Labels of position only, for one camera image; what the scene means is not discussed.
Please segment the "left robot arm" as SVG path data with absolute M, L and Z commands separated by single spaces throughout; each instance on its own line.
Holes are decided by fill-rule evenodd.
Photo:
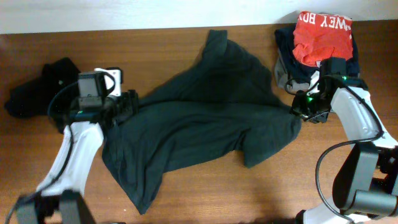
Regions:
M 60 114 L 47 110 L 51 119 L 63 119 L 63 142 L 45 179 L 30 195 L 20 196 L 10 211 L 18 223 L 45 223 L 59 213 L 62 223 L 94 223 L 83 199 L 93 159 L 105 132 L 122 118 L 138 112 L 134 90 L 123 92 L 123 71 L 118 67 L 96 68 L 60 90 L 55 99 L 78 89 Z

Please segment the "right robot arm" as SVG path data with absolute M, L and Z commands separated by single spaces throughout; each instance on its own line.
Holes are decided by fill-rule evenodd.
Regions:
M 382 124 L 364 80 L 346 73 L 346 61 L 321 61 L 307 91 L 294 93 L 290 112 L 304 121 L 325 123 L 337 114 L 347 141 L 326 149 L 315 167 L 315 185 L 322 203 L 302 210 L 296 223 L 364 223 L 397 216 L 397 140 Z M 331 151 L 350 146 L 337 173 L 331 198 L 320 187 L 320 166 Z

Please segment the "dark green t-shirt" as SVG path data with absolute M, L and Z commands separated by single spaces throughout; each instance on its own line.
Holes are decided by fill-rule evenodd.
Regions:
M 254 167 L 296 139 L 300 119 L 272 92 L 271 72 L 228 38 L 208 33 L 201 59 L 139 100 L 106 133 L 102 159 L 140 214 L 166 172 L 241 151 Z

